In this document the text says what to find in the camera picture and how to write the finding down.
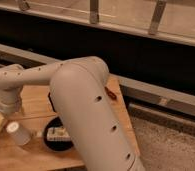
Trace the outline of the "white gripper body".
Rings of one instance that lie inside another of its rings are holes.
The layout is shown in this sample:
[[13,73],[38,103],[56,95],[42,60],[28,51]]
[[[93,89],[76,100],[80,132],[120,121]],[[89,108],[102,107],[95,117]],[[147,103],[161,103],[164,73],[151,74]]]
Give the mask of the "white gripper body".
[[6,104],[0,101],[0,112],[5,115],[10,115],[15,112],[18,112],[22,106],[22,101],[19,100],[12,104]]

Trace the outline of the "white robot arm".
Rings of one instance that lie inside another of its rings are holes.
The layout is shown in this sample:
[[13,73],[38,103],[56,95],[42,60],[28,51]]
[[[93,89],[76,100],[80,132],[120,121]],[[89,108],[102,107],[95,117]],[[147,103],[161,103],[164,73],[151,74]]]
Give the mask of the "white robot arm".
[[82,57],[30,69],[19,64],[0,68],[0,112],[21,106],[25,85],[47,85],[56,113],[88,171],[145,171],[116,116],[105,86],[107,64]]

